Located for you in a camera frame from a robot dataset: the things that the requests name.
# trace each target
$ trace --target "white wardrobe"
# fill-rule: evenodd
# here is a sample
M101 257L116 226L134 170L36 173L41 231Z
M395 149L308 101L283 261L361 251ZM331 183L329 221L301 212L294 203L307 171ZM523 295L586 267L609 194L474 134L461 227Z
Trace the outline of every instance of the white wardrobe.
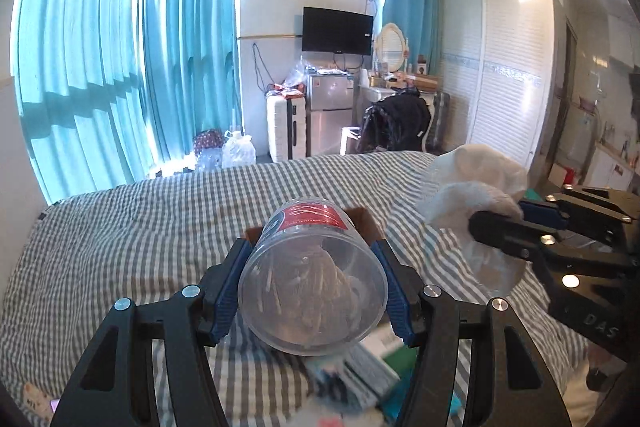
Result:
M446 150L483 143L530 168L554 74L554 0L442 0Z

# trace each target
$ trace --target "television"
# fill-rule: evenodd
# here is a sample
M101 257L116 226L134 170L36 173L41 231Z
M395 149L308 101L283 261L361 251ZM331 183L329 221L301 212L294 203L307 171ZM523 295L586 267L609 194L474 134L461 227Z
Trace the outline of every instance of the television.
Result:
M302 16L302 51L370 55L373 17L309 8Z

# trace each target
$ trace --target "refrigerator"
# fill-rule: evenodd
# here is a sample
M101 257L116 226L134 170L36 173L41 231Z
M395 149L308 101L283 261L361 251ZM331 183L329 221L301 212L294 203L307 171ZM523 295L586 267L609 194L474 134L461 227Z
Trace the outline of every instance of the refrigerator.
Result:
M350 127L352 74L313 74L307 89L307 155L339 154L342 128Z

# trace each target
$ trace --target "bed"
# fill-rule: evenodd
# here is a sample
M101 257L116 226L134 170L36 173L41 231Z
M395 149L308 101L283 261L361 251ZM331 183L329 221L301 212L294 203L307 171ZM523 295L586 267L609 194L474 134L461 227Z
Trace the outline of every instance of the bed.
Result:
M53 205L34 225L10 280L0 325L0 378L27 411L30 382L59 397L113 302L165 299L220 263L242 231L279 205L324 196L342 207L366 206L404 264L456 299L489 295L462 259L456 238L426 226L414 203L433 156L418 152L318 156L219 172L182 174L76 196ZM508 296L561 391L585 356L586 341L545 313L547 297L527 268ZM161 425L173 425L162 344L154 344ZM209 351L220 401L232 425L279 426L311 392L298 357L268 349L237 315L230 334ZM460 344L455 392L464 403L470 345ZM462 425L462 415L450 421Z

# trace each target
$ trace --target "bottle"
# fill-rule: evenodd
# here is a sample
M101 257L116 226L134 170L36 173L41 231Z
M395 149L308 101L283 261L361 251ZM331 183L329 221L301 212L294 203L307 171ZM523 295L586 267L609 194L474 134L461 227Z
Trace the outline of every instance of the bottle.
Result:
M240 131L227 131L227 142L222 146L222 168L255 164L255 147L251 135L242 136Z

